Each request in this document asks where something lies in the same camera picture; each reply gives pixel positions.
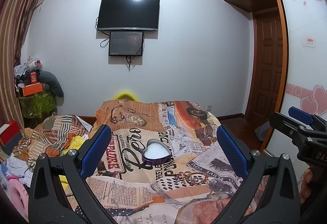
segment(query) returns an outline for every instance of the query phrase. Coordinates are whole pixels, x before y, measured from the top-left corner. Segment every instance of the brown striped curtain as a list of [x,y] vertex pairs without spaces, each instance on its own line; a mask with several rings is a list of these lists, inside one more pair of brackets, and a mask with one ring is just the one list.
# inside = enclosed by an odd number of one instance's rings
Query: brown striped curtain
[[5,0],[0,10],[0,127],[23,117],[15,96],[13,68],[20,64],[22,45],[38,0]]

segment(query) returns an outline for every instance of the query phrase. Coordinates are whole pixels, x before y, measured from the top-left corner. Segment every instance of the bed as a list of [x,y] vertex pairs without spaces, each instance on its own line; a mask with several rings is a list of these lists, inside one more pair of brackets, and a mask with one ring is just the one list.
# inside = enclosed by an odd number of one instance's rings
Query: bed
[[[29,139],[25,136],[13,156],[33,171],[40,153],[62,155],[74,137],[91,138],[102,124],[110,126],[110,144],[86,182],[117,223],[211,223],[242,183],[216,140],[219,121],[196,103],[110,100],[96,111],[96,118],[89,132],[74,115],[50,117],[30,131]],[[149,139],[163,142],[172,159],[144,164],[140,149]],[[203,183],[176,176],[185,172]],[[264,177],[246,214],[256,210],[266,182]],[[72,209],[83,217],[70,187],[64,187]]]

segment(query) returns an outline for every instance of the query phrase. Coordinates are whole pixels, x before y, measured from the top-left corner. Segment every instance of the blue gripper pad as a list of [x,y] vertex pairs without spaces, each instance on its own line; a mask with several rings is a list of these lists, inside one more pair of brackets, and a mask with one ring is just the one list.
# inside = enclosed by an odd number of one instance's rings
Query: blue gripper pad
[[111,141],[111,129],[107,125],[102,125],[93,137],[95,141],[81,160],[81,177],[85,180],[93,175],[99,161],[106,151]]
[[288,109],[288,115],[306,125],[310,125],[313,123],[311,114],[295,107],[291,107]]
[[[224,125],[218,127],[217,140],[223,152],[225,153],[231,167],[233,168],[235,174],[238,177],[242,177],[243,179],[245,179],[249,174],[248,162],[251,160],[251,158],[248,157],[247,160],[240,148],[236,145],[235,141],[241,140],[236,139],[232,132],[230,132],[229,129]],[[242,146],[244,148],[243,150],[245,150],[247,154],[250,155],[250,149],[245,144],[244,146]]]

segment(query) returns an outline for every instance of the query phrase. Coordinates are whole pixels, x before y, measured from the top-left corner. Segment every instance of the metal bolt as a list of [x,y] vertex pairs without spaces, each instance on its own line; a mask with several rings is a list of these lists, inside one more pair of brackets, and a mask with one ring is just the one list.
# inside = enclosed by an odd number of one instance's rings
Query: metal bolt
[[251,151],[251,154],[257,157],[260,155],[260,151],[255,149]]
[[286,153],[284,153],[284,154],[282,155],[282,157],[283,157],[284,160],[289,160],[289,155],[287,155]]
[[41,153],[41,154],[39,155],[39,159],[40,159],[40,160],[45,159],[45,157],[46,157],[46,154],[45,154],[45,153]]
[[77,152],[76,149],[71,149],[71,150],[68,151],[68,155],[73,156],[73,155],[76,154],[76,152]]

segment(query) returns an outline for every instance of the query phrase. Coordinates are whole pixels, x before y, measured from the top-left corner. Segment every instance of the monitor screen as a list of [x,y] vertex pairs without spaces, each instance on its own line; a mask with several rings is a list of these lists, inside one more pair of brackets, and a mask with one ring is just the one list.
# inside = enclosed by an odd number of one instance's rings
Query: monitor screen
[[160,0],[102,0],[97,30],[158,30]]
[[110,32],[109,56],[142,56],[143,32]]

